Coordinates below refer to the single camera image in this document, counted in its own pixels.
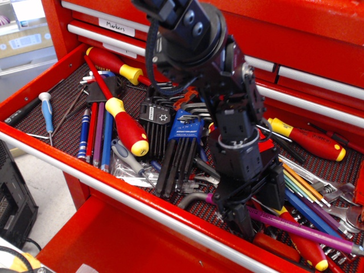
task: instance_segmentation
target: black box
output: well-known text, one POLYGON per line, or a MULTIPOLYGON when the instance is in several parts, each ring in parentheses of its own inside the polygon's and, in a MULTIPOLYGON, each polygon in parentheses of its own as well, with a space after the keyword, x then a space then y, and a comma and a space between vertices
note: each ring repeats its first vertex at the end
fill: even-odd
POLYGON ((0 237, 22 248, 35 223, 36 206, 6 143, 0 141, 0 237))

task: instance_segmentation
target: blue screwdriver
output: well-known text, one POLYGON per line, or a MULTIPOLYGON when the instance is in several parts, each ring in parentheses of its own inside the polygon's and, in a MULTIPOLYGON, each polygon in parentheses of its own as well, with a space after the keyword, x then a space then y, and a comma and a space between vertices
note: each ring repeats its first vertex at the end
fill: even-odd
POLYGON ((52 106, 50 103, 51 95, 47 92, 40 93, 38 98, 42 101, 42 113, 45 119, 45 129, 49 133, 49 140, 52 142, 53 124, 52 124, 52 106))

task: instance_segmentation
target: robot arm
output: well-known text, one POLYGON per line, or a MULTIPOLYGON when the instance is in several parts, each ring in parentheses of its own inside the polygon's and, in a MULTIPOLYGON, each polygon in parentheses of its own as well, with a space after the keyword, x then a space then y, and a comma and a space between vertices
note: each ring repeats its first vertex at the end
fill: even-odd
POLYGON ((209 137, 216 170, 221 174, 214 201, 220 213, 247 239, 253 228, 245 202, 255 194, 280 209, 284 202, 282 166, 275 148, 259 151, 264 98, 255 85, 254 70, 234 38, 223 14, 197 0, 132 0, 151 21, 146 49, 148 76, 159 92, 172 95, 192 84, 204 99, 215 126, 209 137), (179 83, 160 90, 153 65, 179 83))

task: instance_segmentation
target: drawer label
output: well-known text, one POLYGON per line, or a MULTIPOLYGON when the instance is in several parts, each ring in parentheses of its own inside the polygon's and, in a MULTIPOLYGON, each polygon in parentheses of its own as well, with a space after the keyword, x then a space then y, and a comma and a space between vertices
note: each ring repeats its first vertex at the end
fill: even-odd
POLYGON ((109 30, 113 30, 131 37, 135 36, 135 29, 131 27, 124 26, 122 24, 118 24, 109 20, 104 20, 102 18, 98 19, 98 25, 100 27, 105 27, 109 30))

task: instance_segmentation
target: wrench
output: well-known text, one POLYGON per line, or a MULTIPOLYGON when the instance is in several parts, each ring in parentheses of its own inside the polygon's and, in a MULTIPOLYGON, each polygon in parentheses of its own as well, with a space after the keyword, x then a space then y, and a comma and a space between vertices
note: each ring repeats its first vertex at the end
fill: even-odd
POLYGON ((359 206, 351 206, 349 208, 339 208, 331 206, 330 208, 323 208, 327 213, 336 216, 358 230, 364 230, 364 224, 359 222, 362 214, 362 208, 359 206))
POLYGON ((282 155, 279 155, 279 158, 296 173, 311 182, 312 186, 321 192, 328 202, 341 197, 354 206, 358 205, 353 201, 355 186, 352 183, 337 183, 320 178, 282 155))

